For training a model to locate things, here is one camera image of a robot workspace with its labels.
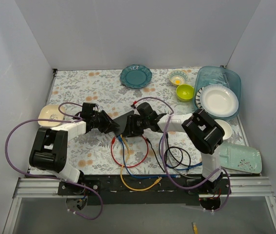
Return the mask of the black network switch box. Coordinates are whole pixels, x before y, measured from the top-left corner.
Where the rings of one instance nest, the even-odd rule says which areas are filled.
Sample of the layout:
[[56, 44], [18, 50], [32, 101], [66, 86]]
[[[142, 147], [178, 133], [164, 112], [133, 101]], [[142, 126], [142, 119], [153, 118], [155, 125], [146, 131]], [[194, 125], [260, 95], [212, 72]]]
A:
[[133, 115], [133, 114], [134, 114], [134, 111], [129, 111], [113, 120], [114, 122], [116, 122], [119, 125], [118, 127], [116, 127], [116, 130], [113, 131], [116, 136], [119, 136], [120, 134], [123, 133], [123, 131], [125, 130], [126, 124], [127, 124], [128, 116]]

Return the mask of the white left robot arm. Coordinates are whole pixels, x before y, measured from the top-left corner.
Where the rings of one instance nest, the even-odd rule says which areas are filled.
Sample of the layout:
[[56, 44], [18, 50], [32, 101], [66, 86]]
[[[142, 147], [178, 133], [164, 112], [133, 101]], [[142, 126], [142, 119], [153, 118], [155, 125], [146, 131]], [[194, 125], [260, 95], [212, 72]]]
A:
[[69, 189], [75, 195], [85, 191], [83, 173], [67, 161], [67, 146], [70, 140], [98, 129], [110, 133], [119, 127], [105, 111], [100, 111], [94, 103], [82, 104], [79, 115], [73, 120], [53, 128], [38, 129], [29, 157], [32, 167], [48, 171], [56, 177], [70, 181]]

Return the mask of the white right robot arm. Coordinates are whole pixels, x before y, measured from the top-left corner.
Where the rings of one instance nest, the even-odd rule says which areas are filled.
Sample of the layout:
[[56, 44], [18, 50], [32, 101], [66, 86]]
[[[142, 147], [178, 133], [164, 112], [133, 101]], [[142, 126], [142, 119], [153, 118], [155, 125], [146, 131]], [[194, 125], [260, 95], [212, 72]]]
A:
[[158, 114], [144, 102], [127, 117], [123, 136], [141, 136], [145, 129], [163, 135], [168, 131], [186, 133], [201, 152], [203, 181], [200, 184], [203, 190], [213, 194], [220, 188], [222, 173], [218, 147], [223, 143], [224, 130], [205, 110], [198, 109], [185, 115]]

